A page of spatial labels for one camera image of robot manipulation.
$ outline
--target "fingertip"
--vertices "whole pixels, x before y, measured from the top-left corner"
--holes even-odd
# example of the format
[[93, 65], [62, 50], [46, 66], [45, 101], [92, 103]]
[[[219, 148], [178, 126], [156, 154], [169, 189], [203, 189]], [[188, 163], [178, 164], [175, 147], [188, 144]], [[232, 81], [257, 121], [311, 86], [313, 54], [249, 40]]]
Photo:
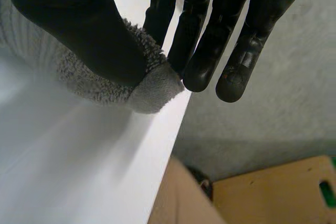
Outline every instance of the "fingertip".
[[224, 102], [233, 103], [243, 96], [246, 85], [244, 82], [238, 81], [243, 79], [237, 74], [228, 77], [228, 75], [220, 77], [216, 85], [216, 95]]

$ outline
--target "cardboard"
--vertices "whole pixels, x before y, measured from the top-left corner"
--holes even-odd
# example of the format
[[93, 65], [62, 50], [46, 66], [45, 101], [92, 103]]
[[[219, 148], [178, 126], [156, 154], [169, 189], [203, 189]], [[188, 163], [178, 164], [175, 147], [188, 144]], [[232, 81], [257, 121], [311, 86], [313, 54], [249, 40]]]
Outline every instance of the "cardboard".
[[336, 194], [331, 158], [313, 157], [215, 182], [214, 205], [228, 224], [336, 224], [324, 181]]

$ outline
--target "robotic hand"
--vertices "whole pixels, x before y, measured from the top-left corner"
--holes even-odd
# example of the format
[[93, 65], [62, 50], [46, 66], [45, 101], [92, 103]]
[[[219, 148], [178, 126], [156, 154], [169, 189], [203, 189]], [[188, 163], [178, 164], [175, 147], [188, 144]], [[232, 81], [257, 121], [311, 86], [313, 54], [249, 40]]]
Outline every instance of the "robotic hand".
[[95, 74], [133, 87], [146, 61], [114, 0], [12, 0], [33, 23], [74, 52]]
[[[195, 50], [209, 0], [184, 0], [168, 61], [187, 89], [203, 91], [235, 28], [246, 0], [213, 0], [209, 23]], [[295, 0], [250, 0], [244, 26], [217, 83], [217, 96], [226, 102], [240, 99], [259, 55], [277, 20]], [[144, 28], [162, 46], [175, 0], [151, 0]]]

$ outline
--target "gray fuzzy cuff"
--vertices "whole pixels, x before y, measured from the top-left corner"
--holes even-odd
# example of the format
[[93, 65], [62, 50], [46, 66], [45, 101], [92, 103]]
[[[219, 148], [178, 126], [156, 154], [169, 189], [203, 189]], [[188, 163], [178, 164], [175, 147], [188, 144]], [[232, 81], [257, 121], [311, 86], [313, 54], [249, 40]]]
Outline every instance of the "gray fuzzy cuff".
[[156, 113], [184, 87], [166, 62], [153, 69], [134, 89], [127, 106], [140, 113]]

